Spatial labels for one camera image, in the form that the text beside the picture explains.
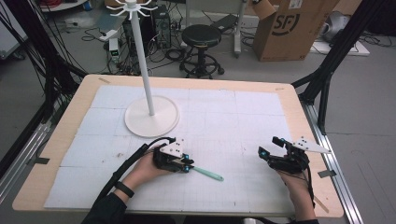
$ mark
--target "wire bundle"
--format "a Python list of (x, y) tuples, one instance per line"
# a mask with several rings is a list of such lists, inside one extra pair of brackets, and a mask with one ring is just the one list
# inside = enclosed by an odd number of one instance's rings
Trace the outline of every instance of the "wire bundle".
[(40, 6), (45, 8), (57, 7), (62, 3), (62, 0), (40, 0)]

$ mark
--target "floor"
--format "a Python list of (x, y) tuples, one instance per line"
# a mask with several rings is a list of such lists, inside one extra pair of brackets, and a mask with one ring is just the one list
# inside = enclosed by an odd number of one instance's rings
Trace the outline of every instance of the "floor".
[[(92, 15), (100, 13), (99, 10), (102, 9), (94, 9)], [(245, 26), (250, 24), (248, 19), (244, 23)], [(62, 37), (86, 71), (92, 74), (108, 72), (103, 43), (83, 41), (84, 35), (83, 29), (74, 29), (63, 33)], [(396, 168), (393, 147), (396, 139), (396, 48), (367, 43), (363, 46), (370, 51), (370, 56), (347, 56), (332, 78), (326, 130), (363, 222), (396, 223), (396, 176), (393, 173)], [(224, 75), (215, 74), (214, 79), (291, 83), (314, 72), (325, 58), (321, 54), (309, 53), (304, 61), (260, 63), (252, 48), (243, 45), (242, 49), (236, 59), (232, 54), (233, 38), (223, 36), (221, 43), (209, 51), (225, 69)], [(153, 55), (156, 56), (161, 59), (162, 54)], [(169, 62), (167, 59), (159, 63), (148, 62), (149, 74), (183, 77), (178, 63), (158, 67)], [(0, 158), (43, 102), (43, 91), (29, 60), (9, 58), (0, 61)], [(85, 213), (25, 213), (12, 209), (12, 201), (30, 168), (26, 166), (0, 204), (0, 222), (79, 223)], [(319, 220), (320, 223), (347, 223), (345, 217)]]

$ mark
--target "black strap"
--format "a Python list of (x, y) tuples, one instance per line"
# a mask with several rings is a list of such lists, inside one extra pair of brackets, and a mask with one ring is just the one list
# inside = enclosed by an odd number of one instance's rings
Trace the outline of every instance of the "black strap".
[(132, 198), (134, 196), (134, 192), (129, 189), (128, 187), (126, 187), (124, 184), (122, 184), (122, 182), (117, 182), (116, 184), (116, 189), (119, 189), (120, 191), (124, 192), (126, 195), (128, 195), (128, 197)]

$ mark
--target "tape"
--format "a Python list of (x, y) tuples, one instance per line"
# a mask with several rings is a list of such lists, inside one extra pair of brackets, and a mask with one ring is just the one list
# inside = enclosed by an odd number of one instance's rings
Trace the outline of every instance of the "tape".
[(318, 175), (320, 176), (320, 178), (324, 178), (327, 176), (335, 176), (337, 174), (335, 173), (334, 170), (325, 170), (325, 171), (319, 172)]

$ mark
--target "teal stick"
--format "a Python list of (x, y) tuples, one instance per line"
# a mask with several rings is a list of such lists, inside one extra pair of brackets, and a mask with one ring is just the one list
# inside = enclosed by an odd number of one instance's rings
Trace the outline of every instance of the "teal stick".
[(195, 170), (195, 171), (197, 171), (197, 172), (199, 172), (199, 173), (201, 173), (201, 174), (203, 174), (203, 175), (207, 175), (207, 176), (209, 176), (209, 177), (212, 177), (212, 178), (214, 178), (214, 179), (216, 179), (216, 180), (218, 180), (218, 181), (223, 181), (223, 180), (224, 180), (224, 178), (223, 178), (221, 175), (217, 175), (217, 174), (215, 174), (215, 173), (212, 173), (212, 172), (210, 172), (210, 171), (201, 169), (201, 168), (199, 168), (199, 167), (194, 166), (192, 169)]

